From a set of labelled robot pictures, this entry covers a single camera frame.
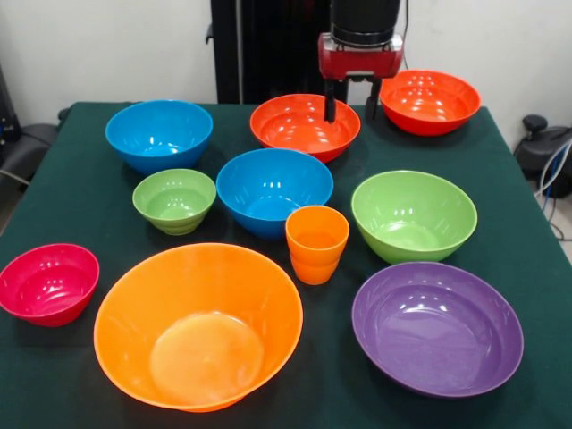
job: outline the black cylinder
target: black cylinder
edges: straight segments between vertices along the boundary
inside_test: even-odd
[[[332,36],[356,47],[381,46],[391,40],[400,0],[332,0]]]

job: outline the blue bowl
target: blue bowl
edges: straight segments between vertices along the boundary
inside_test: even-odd
[[[145,175],[190,168],[203,155],[213,118],[186,101],[156,100],[121,110],[107,123],[105,136],[132,168]]]
[[[258,149],[229,161],[216,190],[232,217],[262,239],[284,237],[286,219],[302,206],[323,205],[333,192],[330,170],[289,149]]]

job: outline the white wall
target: white wall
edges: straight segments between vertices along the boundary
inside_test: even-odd
[[[410,0],[408,63],[470,81],[514,145],[525,114],[572,122],[571,16],[565,0]],[[77,100],[215,102],[209,22],[209,0],[1,0],[0,63],[23,123]]]
[[[0,63],[22,123],[79,100],[216,102],[209,0],[0,0]]]
[[[510,146],[524,136],[521,119],[526,114],[542,114],[554,125],[572,124],[572,2],[409,4],[409,68],[448,72],[471,82]],[[349,101],[358,103],[367,95],[369,88],[359,84]]]

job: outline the bowl rim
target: bowl rim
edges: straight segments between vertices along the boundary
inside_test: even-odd
[[[184,172],[184,173],[192,173],[192,176],[203,176],[205,178],[207,178],[207,183],[209,184],[209,187],[214,190],[214,195],[212,198],[210,198],[207,201],[206,207],[203,208],[200,212],[197,212],[195,214],[192,214],[190,216],[185,216],[185,217],[178,217],[176,219],[163,219],[161,217],[155,217],[152,216],[150,214],[147,214],[142,207],[139,207],[139,205],[137,204],[137,202],[135,201],[135,196],[136,194],[142,190],[142,187],[145,186],[145,182],[150,181],[151,178],[153,178],[154,176],[160,176],[162,174],[165,174],[166,172]],[[216,201],[216,195],[217,195],[217,191],[216,191],[216,185],[215,182],[206,174],[204,174],[203,172],[200,172],[199,170],[192,170],[190,168],[171,168],[168,170],[162,170],[160,172],[154,172],[153,174],[148,175],[145,179],[143,179],[142,181],[140,181],[138,183],[138,185],[135,187],[135,189],[133,190],[133,193],[131,194],[131,203],[133,204],[133,206],[135,207],[135,209],[139,212],[140,215],[142,215],[143,217],[145,217],[146,219],[150,220],[150,221],[157,221],[160,223],[169,223],[169,222],[180,222],[180,221],[186,221],[186,220],[190,220],[193,219],[197,216],[202,215],[203,213],[207,212],[215,203]]]
[[[142,155],[139,152],[133,152],[130,150],[125,150],[122,147],[118,147],[115,144],[114,140],[109,137],[109,128],[110,128],[112,122],[120,119],[121,116],[123,116],[126,112],[129,112],[130,110],[137,110],[142,105],[163,105],[163,104],[187,105],[187,106],[190,106],[191,108],[201,112],[202,114],[205,114],[205,117],[207,118],[207,121],[208,121],[208,129],[207,129],[205,136],[202,137],[201,139],[198,139],[198,141],[196,141],[195,143],[193,143],[189,147],[185,147],[184,149],[182,149],[179,152],[176,152],[174,154],[164,154],[164,155]],[[118,152],[121,152],[122,154],[131,155],[131,156],[140,156],[143,158],[162,158],[162,157],[167,157],[167,156],[176,156],[176,155],[184,154],[185,152],[188,152],[191,149],[194,149],[195,147],[200,146],[201,144],[205,143],[208,140],[208,138],[211,136],[211,134],[213,133],[213,127],[214,127],[213,116],[204,107],[201,107],[200,105],[196,105],[195,103],[191,103],[190,101],[175,100],[175,99],[146,100],[146,101],[138,101],[136,103],[133,103],[132,105],[128,105],[127,107],[123,108],[122,110],[120,110],[119,112],[114,114],[111,117],[111,119],[109,121],[107,121],[107,124],[105,125],[105,139],[115,150],[117,150]]]
[[[380,176],[386,176],[386,175],[393,175],[393,174],[414,174],[414,175],[419,175],[419,176],[425,176],[425,177],[430,177],[432,179],[436,179],[438,181],[441,181],[443,183],[446,183],[448,185],[450,185],[454,190],[456,190],[462,198],[464,198],[466,200],[466,202],[469,204],[469,206],[471,207],[471,212],[473,213],[473,222],[471,227],[469,228],[468,232],[466,234],[463,234],[463,237],[461,239],[458,239],[454,242],[452,242],[452,244],[449,244],[447,246],[441,246],[439,248],[431,248],[431,249],[427,249],[427,248],[414,248],[414,247],[406,247],[406,246],[396,246],[394,244],[388,243],[384,240],[378,239],[376,237],[374,237],[374,235],[364,226],[364,224],[361,222],[361,220],[358,218],[358,216],[356,216],[356,195],[358,194],[358,191],[366,185],[366,183],[368,183],[369,181],[372,181],[374,179],[377,179]],[[380,241],[382,242],[384,245],[386,246],[390,246],[392,248],[397,248],[400,250],[406,250],[406,251],[411,251],[411,252],[417,252],[417,253],[424,253],[424,254],[428,254],[428,253],[434,253],[434,252],[441,252],[443,250],[450,250],[452,248],[456,248],[458,246],[460,246],[461,244],[463,244],[465,241],[467,241],[475,232],[476,226],[478,224],[478,213],[476,211],[476,206],[475,203],[473,202],[473,200],[471,199],[471,197],[463,190],[461,189],[459,186],[457,186],[455,183],[453,183],[452,181],[448,181],[447,179],[443,179],[441,176],[437,176],[436,174],[430,174],[429,172],[419,172],[416,170],[390,170],[388,172],[379,172],[377,174],[374,174],[373,176],[368,177],[367,179],[365,179],[364,181],[362,181],[361,183],[359,183],[359,185],[356,187],[356,189],[354,190],[354,192],[351,195],[351,213],[354,215],[354,219],[356,219],[357,222],[357,226],[365,231],[367,234],[371,235],[372,237],[375,238],[376,241]]]
[[[167,404],[167,403],[163,403],[163,402],[159,402],[156,400],[148,400],[148,399],[144,399],[142,396],[135,394],[131,391],[128,391],[128,389],[124,389],[123,386],[121,386],[116,380],[115,378],[109,373],[108,369],[106,368],[106,366],[103,363],[103,360],[100,356],[100,350],[99,350],[99,343],[98,343],[98,329],[99,329],[99,319],[100,317],[102,317],[102,308],[105,307],[105,303],[110,299],[110,297],[113,296],[114,294],[114,290],[115,290],[115,286],[117,286],[117,284],[119,284],[121,281],[123,281],[123,279],[128,276],[133,270],[135,270],[136,268],[138,268],[140,265],[143,265],[149,261],[151,261],[152,259],[155,259],[156,257],[162,256],[165,253],[170,253],[170,252],[175,252],[175,251],[181,251],[181,248],[239,248],[241,251],[253,254],[263,260],[266,261],[266,263],[269,263],[270,265],[278,268],[278,273],[283,277],[283,279],[286,281],[286,283],[288,283],[290,290],[293,292],[293,296],[295,298],[296,301],[296,307],[299,311],[299,319],[298,319],[298,329],[297,332],[295,333],[295,339],[291,344],[291,347],[288,349],[288,352],[284,355],[284,357],[282,359],[279,359],[277,361],[277,365],[276,367],[270,371],[268,373],[268,376],[266,376],[264,379],[262,379],[260,382],[253,384],[252,386],[248,387],[247,389],[245,389],[244,391],[242,391],[239,394],[235,394],[230,398],[227,398],[223,401],[218,401],[218,402],[212,402],[210,404],[202,404],[202,405],[192,405],[192,406],[181,406],[181,405],[173,405],[173,404]],[[260,388],[261,386],[265,385],[266,383],[268,383],[276,374],[278,374],[278,372],[280,372],[280,370],[286,365],[286,363],[290,360],[290,358],[292,357],[292,355],[294,354],[294,350],[296,349],[296,347],[298,346],[299,343],[299,339],[300,336],[302,334],[302,328],[304,325],[304,308],[302,306],[302,299],[300,297],[298,288],[296,287],[296,284],[294,283],[294,281],[291,279],[291,277],[288,275],[288,273],[286,273],[286,271],[284,271],[284,269],[279,266],[278,264],[276,264],[271,258],[263,255],[262,253],[256,252],[255,250],[252,250],[250,248],[245,248],[242,246],[238,246],[236,244],[228,244],[228,243],[218,243],[218,242],[203,242],[203,243],[194,243],[194,244],[186,244],[183,246],[179,246],[176,248],[169,248],[167,250],[164,250],[162,252],[156,253],[151,257],[148,257],[142,261],[139,261],[136,265],[134,265],[127,273],[125,273],[124,275],[122,275],[119,280],[117,280],[115,282],[115,284],[112,286],[112,288],[107,292],[107,294],[105,295],[103,301],[101,302],[101,305],[99,306],[99,309],[97,310],[97,315],[96,315],[96,320],[94,322],[94,330],[93,330],[93,343],[94,343],[94,350],[96,352],[96,358],[97,358],[97,363],[99,364],[99,366],[101,367],[102,371],[104,372],[104,374],[107,376],[107,378],[115,385],[115,387],[117,387],[120,391],[124,392],[125,394],[131,396],[133,399],[135,400],[139,400],[143,403],[149,404],[149,405],[153,405],[155,407],[159,407],[159,408],[169,408],[169,409],[178,409],[178,410],[182,410],[182,411],[200,411],[201,409],[209,409],[209,408],[214,408],[214,409],[218,409],[218,406],[222,406],[222,408],[226,408],[227,406],[232,405],[233,403],[241,400],[242,398],[245,398],[246,396],[248,396],[250,393],[252,393],[253,391],[255,391],[256,389]]]
[[[327,196],[326,198],[323,198],[324,201],[321,201],[319,203],[312,203],[311,205],[308,206],[323,206],[325,205],[325,203],[328,202],[328,200],[332,197],[332,193],[333,193],[333,187],[334,187],[334,182],[333,182],[333,176],[332,176],[332,172],[330,171],[330,169],[322,162],[320,161],[318,158],[316,158],[315,156],[312,156],[310,154],[307,154],[306,152],[302,152],[300,150],[296,150],[296,149],[287,149],[285,147],[261,147],[259,149],[253,149],[253,150],[249,150],[247,152],[243,152],[238,156],[233,157],[231,160],[229,160],[224,166],[223,168],[221,168],[221,170],[218,172],[218,174],[216,175],[216,192],[218,194],[218,197],[221,199],[221,201],[223,202],[223,204],[229,209],[232,210],[233,212],[238,213],[239,215],[245,216],[248,219],[254,219],[256,221],[264,221],[264,222],[286,222],[286,220],[288,219],[288,216],[290,216],[290,214],[288,214],[287,216],[284,217],[284,219],[268,219],[266,217],[258,217],[258,216],[253,216],[251,214],[246,214],[244,213],[244,211],[237,209],[235,206],[229,204],[229,201],[227,201],[224,196],[223,193],[220,191],[220,179],[222,174],[228,169],[231,168],[230,165],[233,164],[235,161],[239,160],[242,157],[248,157],[251,156],[251,154],[254,154],[255,152],[260,152],[260,151],[273,151],[274,153],[276,151],[287,151],[287,152],[292,152],[301,156],[305,156],[307,158],[309,158],[312,163],[315,163],[315,165],[318,165],[318,168],[321,169],[323,172],[326,172],[327,174],[325,174],[324,176],[328,177],[328,190],[326,192]]]
[[[411,266],[412,269],[415,269],[415,267],[419,267],[420,265],[431,265],[431,266],[439,266],[440,268],[442,268],[443,270],[446,271],[453,271],[453,272],[461,272],[463,274],[466,274],[467,276],[471,277],[473,280],[477,281],[478,283],[481,284],[481,286],[484,286],[486,289],[488,289],[491,293],[493,293],[494,295],[496,295],[496,297],[498,299],[500,299],[511,311],[512,315],[515,317],[515,321],[517,323],[517,328],[518,328],[518,339],[520,341],[520,350],[518,351],[518,359],[516,361],[516,364],[514,365],[514,368],[509,372],[509,374],[506,377],[503,377],[498,383],[495,383],[494,385],[492,385],[491,387],[488,387],[486,389],[481,389],[480,391],[473,391],[471,393],[458,393],[458,394],[451,394],[451,393],[435,393],[434,391],[427,391],[427,390],[423,390],[420,389],[416,386],[413,386],[411,384],[405,383],[402,380],[400,380],[399,377],[396,377],[391,371],[388,371],[388,369],[380,364],[379,362],[376,361],[376,359],[374,359],[374,357],[372,356],[371,353],[368,353],[366,351],[364,342],[359,338],[358,332],[356,330],[356,319],[357,319],[357,302],[358,302],[358,297],[362,294],[362,293],[366,293],[366,287],[369,286],[370,283],[373,283],[374,278],[377,277],[379,274],[381,273],[386,273],[386,272],[390,272],[394,269],[398,269],[399,267],[402,267],[403,265],[407,265],[407,266]],[[412,262],[404,262],[401,264],[396,264],[396,265],[390,265],[387,266],[381,270],[379,270],[376,273],[373,273],[372,275],[370,275],[367,280],[359,287],[359,289],[357,290],[356,296],[354,297],[352,306],[351,306],[351,325],[352,325],[352,329],[354,332],[354,336],[356,337],[357,343],[359,344],[359,347],[362,349],[362,351],[366,354],[366,356],[371,360],[371,362],[377,366],[381,371],[383,371],[384,374],[387,374],[393,381],[401,384],[402,386],[407,387],[408,389],[411,389],[412,391],[417,391],[419,393],[422,393],[424,395],[428,395],[428,396],[432,396],[432,397],[439,397],[439,398],[449,398],[449,399],[458,399],[458,398],[469,398],[469,397],[473,397],[473,396],[478,396],[478,395],[482,395],[484,393],[488,393],[489,391],[493,391],[499,387],[501,387],[504,383],[506,383],[514,374],[515,372],[518,370],[518,368],[520,367],[520,364],[522,362],[522,358],[525,354],[525,335],[524,335],[524,331],[522,329],[522,324],[520,323],[520,319],[518,318],[518,314],[515,311],[515,309],[510,305],[510,303],[507,301],[506,298],[504,298],[504,296],[502,296],[502,294],[500,292],[498,292],[496,289],[493,288],[493,286],[486,282],[485,280],[481,279],[480,277],[478,277],[477,275],[470,273],[469,271],[463,270],[461,268],[458,268],[456,266],[453,265],[447,265],[447,264],[443,264],[440,262],[431,262],[431,261],[412,261]]]
[[[328,154],[329,152],[333,152],[335,150],[340,150],[340,149],[344,149],[346,147],[349,147],[349,145],[351,145],[351,143],[356,139],[356,137],[359,135],[359,132],[361,130],[361,119],[359,118],[358,113],[351,108],[351,106],[347,103],[344,103],[340,100],[336,100],[336,107],[340,107],[341,105],[345,106],[348,108],[349,110],[349,115],[354,117],[357,120],[357,129],[354,133],[352,133],[348,139],[347,142],[343,143],[343,144],[339,144],[333,147],[328,147],[327,149],[324,150],[316,150],[316,151],[312,151],[312,152],[304,152],[301,151],[299,149],[292,149],[289,147],[279,147],[276,146],[274,143],[267,141],[266,139],[263,139],[262,136],[255,131],[254,126],[253,126],[253,121],[255,116],[257,115],[257,113],[259,113],[264,107],[268,107],[274,100],[277,99],[285,99],[285,98],[293,98],[293,97],[308,97],[308,98],[320,98],[322,100],[325,99],[325,96],[321,96],[319,94],[307,94],[307,93],[296,93],[296,94],[286,94],[283,96],[278,96],[278,97],[274,97],[271,98],[269,100],[264,101],[264,103],[262,103],[261,105],[259,105],[254,112],[252,112],[252,114],[250,115],[250,120],[248,121],[249,125],[250,125],[250,131],[252,131],[252,133],[254,134],[254,136],[257,138],[258,141],[262,142],[263,145],[268,146],[268,148],[274,148],[274,149],[289,149],[289,150],[297,150],[299,152],[302,152],[303,154],[307,154],[307,155],[315,155],[315,156],[320,156],[320,155],[324,155],[324,154]]]
[[[6,307],[4,305],[4,302],[0,299],[0,307],[3,308],[7,313],[9,313],[13,316],[16,316],[20,319],[27,319],[27,320],[44,319],[46,317],[51,317],[54,315],[60,315],[64,312],[68,311],[70,308],[76,307],[79,302],[81,302],[86,297],[89,297],[94,292],[94,290],[96,289],[97,282],[99,281],[99,274],[100,274],[100,266],[99,266],[99,261],[97,260],[97,257],[89,249],[84,248],[83,246],[80,246],[78,244],[72,244],[72,243],[49,243],[49,244],[44,244],[42,246],[37,246],[35,248],[31,248],[31,249],[25,251],[24,253],[19,254],[12,261],[10,261],[8,263],[8,265],[5,266],[2,271],[0,271],[0,279],[2,279],[4,277],[4,273],[6,273],[7,270],[9,270],[10,267],[16,263],[16,261],[20,260],[21,258],[27,256],[30,253],[36,253],[38,251],[46,250],[46,249],[50,249],[50,248],[77,248],[77,249],[80,249],[81,251],[85,252],[88,255],[88,257],[91,260],[93,260],[93,262],[96,264],[96,275],[93,279],[92,284],[89,286],[87,291],[81,295],[81,297],[77,301],[73,302],[72,304],[70,304],[67,307],[60,308],[59,310],[55,310],[55,311],[52,311],[49,313],[28,315],[28,314],[21,313],[19,311],[15,311],[15,310],[12,310],[12,309]]]
[[[386,101],[387,96],[388,96],[389,94],[391,94],[393,91],[390,92],[390,93],[384,94],[384,92],[383,92],[383,85],[385,85],[385,87],[387,88],[388,85],[391,85],[391,83],[390,83],[390,82],[386,83],[386,82],[385,82],[386,80],[383,80],[383,81],[382,81],[382,87],[381,87],[381,89],[380,89],[380,91],[379,91],[379,100],[380,100],[380,102],[382,103],[383,108],[388,109],[388,110],[391,110],[391,111],[392,111],[393,113],[395,113],[395,114],[400,114],[400,115],[402,115],[402,116],[405,116],[405,117],[414,119],[415,121],[424,122],[424,123],[454,123],[454,122],[463,122],[463,121],[466,121],[467,119],[471,118],[472,116],[474,116],[474,115],[478,112],[478,110],[481,108],[482,99],[481,99],[481,95],[480,95],[479,92],[476,90],[476,88],[475,88],[473,85],[471,85],[470,83],[468,83],[466,80],[463,80],[463,79],[461,79],[460,77],[455,76],[455,75],[453,75],[453,74],[445,73],[445,72],[443,72],[443,71],[429,70],[429,69],[409,69],[409,70],[400,71],[398,74],[396,74],[396,75],[395,75],[393,78],[391,78],[391,79],[395,79],[397,76],[399,76],[399,75],[401,75],[401,74],[413,74],[413,73],[419,73],[419,72],[436,74],[436,75],[442,76],[442,77],[444,77],[444,78],[456,80],[456,81],[461,82],[462,84],[466,85],[466,86],[467,86],[468,88],[470,88],[470,89],[475,93],[475,95],[476,95],[476,101],[477,101],[476,107],[475,107],[474,109],[471,109],[471,111],[469,111],[469,113],[467,113],[467,114],[465,114],[465,115],[463,115],[463,116],[460,116],[459,118],[449,119],[449,120],[447,120],[447,121],[438,121],[438,120],[435,120],[435,119],[427,119],[427,118],[417,118],[416,116],[411,116],[411,115],[408,115],[408,114],[404,114],[404,113],[402,113],[402,112],[399,112],[399,111],[395,110],[393,107],[391,107],[390,104],[387,103],[387,101]]]

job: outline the cup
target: cup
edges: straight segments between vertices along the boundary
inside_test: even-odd
[[[286,221],[286,240],[300,281],[326,283],[340,262],[348,236],[348,220],[333,208],[305,206],[294,211]]]

